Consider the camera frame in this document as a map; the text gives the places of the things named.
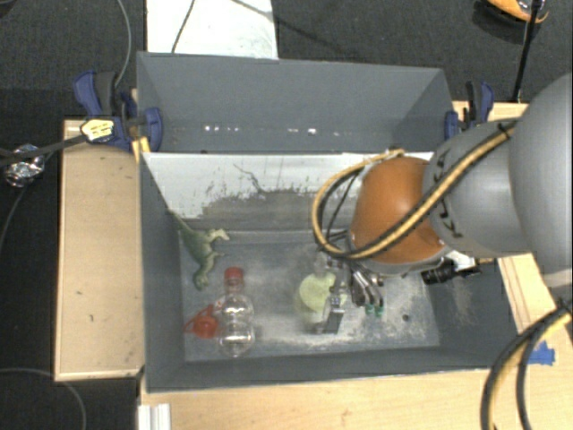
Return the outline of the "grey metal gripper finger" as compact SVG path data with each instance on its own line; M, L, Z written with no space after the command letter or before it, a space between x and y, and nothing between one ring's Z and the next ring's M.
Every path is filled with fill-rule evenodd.
M345 314L341 296L330 296L326 299L323 310L322 332L337 334Z

